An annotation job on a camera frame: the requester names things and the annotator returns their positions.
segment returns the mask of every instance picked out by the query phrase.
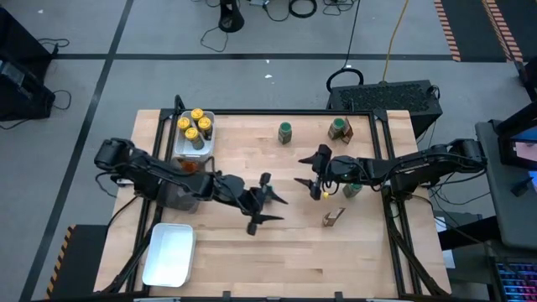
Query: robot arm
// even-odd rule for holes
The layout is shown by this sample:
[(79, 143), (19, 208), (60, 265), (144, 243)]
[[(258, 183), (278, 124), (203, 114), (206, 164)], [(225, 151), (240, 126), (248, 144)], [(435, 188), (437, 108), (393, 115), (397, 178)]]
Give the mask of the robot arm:
[(315, 181), (295, 179), (308, 186), (314, 200), (321, 198), (323, 185), (331, 182), (370, 185), (374, 190), (380, 190), (389, 182), (393, 194), (404, 195), (414, 192), (418, 185), (436, 185), (443, 175), (477, 173), (487, 165), (481, 144), (473, 139), (457, 139), (396, 159), (364, 159), (346, 155), (331, 159), (330, 148), (322, 144), (313, 156), (299, 162), (311, 164), (311, 169), (317, 173)]
[(279, 198), (269, 185), (270, 174), (263, 173), (259, 187), (244, 189), (244, 180), (235, 175), (220, 172), (185, 172), (145, 151), (136, 148), (127, 139), (112, 138), (102, 143), (94, 163), (97, 168), (110, 174), (112, 180), (127, 179), (134, 183), (136, 195), (156, 200), (165, 182), (178, 185), (197, 200), (214, 200), (241, 210), (252, 217), (247, 233), (255, 235), (257, 224), (281, 220), (282, 217), (262, 215), (263, 205), (270, 200), (287, 204)]

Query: black floor stripe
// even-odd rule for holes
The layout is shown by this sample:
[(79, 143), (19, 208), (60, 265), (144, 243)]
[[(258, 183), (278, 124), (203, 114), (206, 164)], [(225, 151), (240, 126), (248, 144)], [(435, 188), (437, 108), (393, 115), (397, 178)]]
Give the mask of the black floor stripe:
[[(344, 60), (346, 54), (117, 54), (115, 60)], [(104, 60), (105, 54), (60, 54), (57, 60)], [(390, 60), (452, 60), (451, 55), (390, 55)], [(353, 54), (350, 60), (386, 60), (386, 54)]]
[(461, 62), (505, 62), (491, 20), (481, 0), (442, 0)]
[(127, 0), (125, 2), (125, 7), (123, 9), (122, 16), (119, 20), (119, 25), (116, 28), (116, 33), (112, 40), (110, 49), (106, 57), (104, 66), (102, 67), (101, 75), (97, 81), (95, 91), (93, 92), (93, 97), (91, 98), (90, 106), (87, 109), (86, 117), (82, 123), (82, 128), (78, 134), (78, 139), (76, 140), (75, 148), (73, 154), (70, 157), (69, 164), (67, 165), (67, 170), (64, 175), (64, 179), (61, 182), (60, 190), (56, 196), (56, 201), (54, 207), (52, 208), (52, 213), (50, 214), (49, 221), (47, 226), (44, 229), (43, 238), (39, 244), (39, 248), (35, 255), (34, 261), (32, 262), (32, 267), (30, 268), (29, 275), (26, 278), (26, 283), (23, 287), (23, 292), (20, 296), (20, 301), (26, 302), (32, 299), (34, 294), (35, 286), (39, 279), (39, 274), (43, 268), (44, 260), (46, 259), (47, 253), (49, 252), (50, 243), (54, 237), (56, 227), (58, 226), (58, 221), (60, 220), (61, 212), (64, 209), (65, 201), (69, 194), (73, 178), (75, 177), (76, 168), (80, 162), (82, 150), (86, 144), (88, 133), (90, 132), (91, 124), (93, 123), (93, 118), (101, 100), (101, 94), (104, 89), (104, 86), (107, 83), (107, 78), (110, 73), (110, 68), (112, 67), (112, 62), (114, 55), (117, 52), (117, 47), (119, 46), (119, 41), (125, 29), (125, 24), (128, 20), (128, 15), (130, 14), (131, 8), (133, 7), (134, 0)]
[(497, 0), (514, 41), (528, 61), (537, 55), (537, 2), (535, 0)]

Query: black metal frame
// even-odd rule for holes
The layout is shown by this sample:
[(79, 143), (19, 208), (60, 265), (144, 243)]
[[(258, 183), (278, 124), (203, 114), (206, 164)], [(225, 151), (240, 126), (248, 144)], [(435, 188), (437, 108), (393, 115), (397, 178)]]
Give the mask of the black metal frame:
[[(172, 122), (172, 125), (174, 125), (175, 123), (177, 123), (178, 116), (180, 116), (180, 114), (184, 110), (186, 110), (185, 106), (178, 96), (175, 98), (175, 109), (161, 109), (160, 116), (159, 116), (159, 125), (157, 128), (157, 134), (156, 134), (155, 143), (154, 143), (153, 156), (159, 155), (160, 146), (161, 146), (162, 138), (164, 134), (164, 125), (166, 121), (170, 119)], [(207, 109), (207, 111), (211, 111), (215, 113), (216, 115), (220, 114), (220, 115), (364, 116), (364, 117), (368, 117), (369, 119), (369, 126), (371, 128), (371, 135), (372, 135), (373, 150), (374, 150), (375, 158), (377, 159), (382, 158), (382, 152), (380, 148), (380, 142), (378, 139), (378, 130), (377, 130), (377, 125), (376, 125), (377, 120), (379, 120), (383, 126), (383, 134), (384, 134), (384, 140), (386, 142), (386, 149), (388, 150), (388, 156), (391, 159), (395, 157), (394, 146), (392, 145), (392, 138), (391, 138), (389, 125), (388, 125), (388, 117), (385, 111), (344, 112), (344, 111), (327, 111), (327, 110), (301, 110), (301, 109), (299, 110)], [(170, 160), (171, 158), (171, 151), (172, 151), (172, 146), (173, 146), (173, 139), (175, 137), (175, 131), (176, 131), (176, 127), (170, 127), (168, 144), (167, 144), (164, 160)], [(383, 204), (384, 204), (384, 207), (383, 207), (384, 216), (385, 216), (387, 225), (389, 225), (390, 221), (392, 220), (391, 217), (393, 217), (393, 213), (392, 213), (391, 206), (390, 206), (391, 199), (388, 198), (388, 194), (385, 194), (385, 192), (383, 192), (382, 196), (383, 196)], [(408, 257), (409, 254), (411, 255), (414, 254), (414, 249), (412, 247), (412, 239), (411, 239), (410, 229), (409, 229), (408, 216), (407, 216), (403, 202), (398, 202), (396, 206), (398, 207), (398, 210), (399, 210), (399, 217), (400, 217), (400, 223), (401, 223), (401, 235), (402, 235), (402, 237), (399, 238), (398, 241), (399, 241), (399, 244), (401, 243), (404, 244), (405, 249), (403, 250), (403, 252)], [(152, 226), (154, 226), (156, 223), (161, 222), (162, 211), (163, 211), (163, 208), (161, 206), (157, 206), (157, 208), (155, 209)], [(144, 200), (142, 210), (140, 212), (140, 219), (138, 221), (138, 231), (136, 234), (136, 242), (134, 245), (135, 249), (136, 247), (139, 246), (140, 243), (142, 243), (142, 240), (144, 238), (145, 228), (148, 222), (148, 215), (149, 215), (149, 201)], [(404, 287), (403, 270), (401, 267), (401, 259), (399, 256), (400, 245), (398, 245), (396, 240), (390, 237), (389, 246), (390, 246), (390, 252), (391, 252), (392, 261), (393, 261), (395, 283), (397, 285), (398, 297), (400, 299), (408, 299), (408, 300), (415, 300), (415, 301), (470, 301), (468, 299), (458, 299), (458, 298), (453, 298), (451, 296), (446, 297), (446, 296), (423, 295), (421, 291), (421, 286), (420, 286), (420, 278), (418, 277), (416, 269), (414, 269), (412, 265), (409, 265), (409, 271), (410, 271), (410, 277), (411, 277), (411, 282), (412, 282), (414, 293), (413, 294), (406, 293), (405, 287)], [(149, 294), (149, 286), (147, 285), (143, 286), (142, 292), (133, 292), (137, 272), (138, 272), (138, 265), (133, 270), (133, 273), (131, 273), (131, 275), (129, 276), (127, 292)], [(227, 301), (231, 301), (232, 299), (235, 301), (238, 301), (238, 300), (260, 301), (261, 299), (270, 300), (271, 298), (232, 298), (231, 293), (227, 291), (222, 293), (222, 297), (181, 297), (181, 300), (184, 300), (184, 301), (203, 301), (203, 302), (211, 302), (211, 301), (227, 302)], [(276, 299), (277, 301), (293, 301), (293, 302), (365, 301), (365, 299), (344, 299), (343, 294), (341, 292), (335, 292), (335, 298), (325, 298), (325, 299), (274, 298), (274, 299)]]

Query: desk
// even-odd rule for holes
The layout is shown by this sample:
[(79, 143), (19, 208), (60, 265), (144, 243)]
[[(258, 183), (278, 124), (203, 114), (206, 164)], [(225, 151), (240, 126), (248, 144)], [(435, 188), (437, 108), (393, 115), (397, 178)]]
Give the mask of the desk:
[[(153, 149), (158, 117), (159, 111), (138, 112), (132, 136), (138, 148)], [(306, 187), (293, 181), (293, 177), (314, 177), (310, 166), (297, 160), (311, 156), (320, 143), (332, 148), (334, 156), (374, 157), (366, 117), (349, 117), (354, 129), (349, 145), (327, 137), (333, 118), (216, 115), (216, 168), (243, 177), (247, 187), (256, 185), (261, 173), (271, 173), (275, 191), (289, 205), (273, 203), (265, 206), (264, 213), (285, 219), (266, 222), (251, 237), (245, 232), (248, 217), (229, 206), (202, 202), (195, 215), (164, 209), (162, 222), (194, 227), (194, 264), (190, 282), (184, 287), (152, 287), (150, 294), (219, 297), (222, 291), (230, 290), (234, 297), (333, 298), (334, 292), (342, 291), (346, 298), (396, 297), (380, 194), (363, 188), (355, 200), (338, 192), (329, 200), (314, 201)], [(388, 118), (396, 155), (417, 151), (408, 112), (388, 112)], [(285, 146), (277, 139), (283, 121), (293, 127), (293, 139)], [(382, 125), (377, 127), (383, 147)], [(164, 130), (160, 158), (164, 157), (167, 129), (169, 125)], [(416, 194), (427, 196), (425, 190)], [(119, 189), (114, 210), (132, 195), (132, 188)], [(323, 215), (339, 206), (347, 210), (334, 227), (323, 228)], [(140, 209), (141, 202), (132, 205), (112, 225), (95, 290), (105, 288), (130, 257)], [(430, 205), (415, 199), (406, 202), (406, 209), (416, 257), (444, 290), (451, 291)], [(406, 291), (411, 293), (408, 263), (402, 253), (401, 258)], [(139, 264), (136, 289), (142, 287), (144, 262), (145, 255)]]

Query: yellow cap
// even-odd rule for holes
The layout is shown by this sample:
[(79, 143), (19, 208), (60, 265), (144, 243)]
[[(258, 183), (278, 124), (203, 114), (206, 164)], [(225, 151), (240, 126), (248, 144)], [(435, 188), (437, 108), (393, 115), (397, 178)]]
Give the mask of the yellow cap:
[(198, 133), (198, 129), (188, 128), (185, 131), (185, 136), (188, 140), (195, 140), (196, 138), (198, 138), (198, 136), (200, 136), (200, 134)]
[(190, 119), (188, 117), (182, 117), (177, 121), (177, 127), (181, 130), (190, 128)]
[(211, 129), (211, 120), (209, 119), (209, 117), (202, 117), (198, 121), (198, 126), (201, 130), (209, 130)]
[(192, 110), (191, 115), (192, 115), (192, 118), (194, 118), (194, 120), (197, 121), (203, 117), (203, 110), (201, 110), (200, 108), (196, 108)]

